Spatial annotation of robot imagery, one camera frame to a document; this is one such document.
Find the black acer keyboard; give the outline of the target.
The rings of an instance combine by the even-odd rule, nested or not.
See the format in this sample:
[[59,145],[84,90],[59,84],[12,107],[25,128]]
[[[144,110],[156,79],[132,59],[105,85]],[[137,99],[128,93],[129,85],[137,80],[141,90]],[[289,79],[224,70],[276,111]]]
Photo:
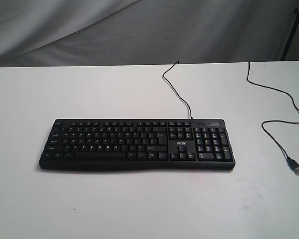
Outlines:
[[231,170],[235,159],[221,119],[57,119],[42,169]]

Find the grey backdrop cloth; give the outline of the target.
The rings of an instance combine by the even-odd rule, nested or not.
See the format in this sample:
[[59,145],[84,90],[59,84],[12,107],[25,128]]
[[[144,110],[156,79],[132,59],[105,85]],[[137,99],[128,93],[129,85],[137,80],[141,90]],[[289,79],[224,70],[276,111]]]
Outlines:
[[0,67],[280,60],[299,0],[0,0]]

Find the black tripod stand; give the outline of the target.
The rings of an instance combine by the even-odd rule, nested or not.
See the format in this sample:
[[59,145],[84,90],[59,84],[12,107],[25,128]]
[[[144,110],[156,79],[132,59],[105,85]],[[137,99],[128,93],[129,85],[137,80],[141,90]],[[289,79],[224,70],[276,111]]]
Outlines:
[[289,32],[288,38],[286,40],[284,50],[283,50],[282,55],[280,57],[280,61],[285,61],[286,60],[286,56],[287,56],[287,54],[289,52],[289,49],[290,49],[290,46],[292,44],[293,38],[295,36],[297,27],[299,25],[299,4],[294,9],[293,14],[294,14],[294,21],[293,21],[291,30]]

